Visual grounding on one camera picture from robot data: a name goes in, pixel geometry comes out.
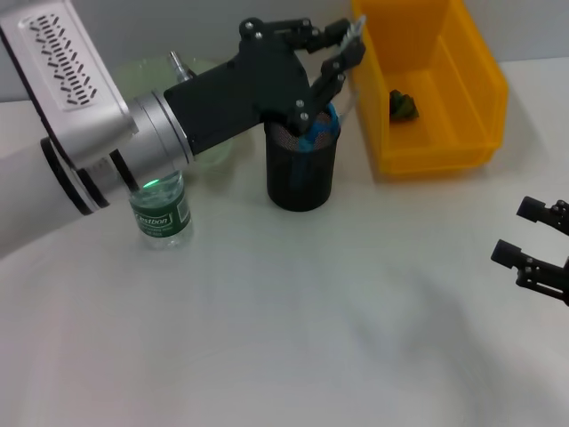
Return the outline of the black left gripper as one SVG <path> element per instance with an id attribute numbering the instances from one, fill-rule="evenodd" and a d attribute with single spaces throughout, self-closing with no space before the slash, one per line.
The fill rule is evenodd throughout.
<path id="1" fill-rule="evenodd" d="M 365 45 L 350 41 L 323 62 L 311 86 L 295 52 L 340 45 L 350 25 L 348 19 L 324 29 L 309 18 L 241 22 L 236 56 L 164 92 L 191 153 L 200 154 L 265 122 L 279 123 L 295 135 L 306 133 L 341 92 L 346 72 L 362 62 Z"/>

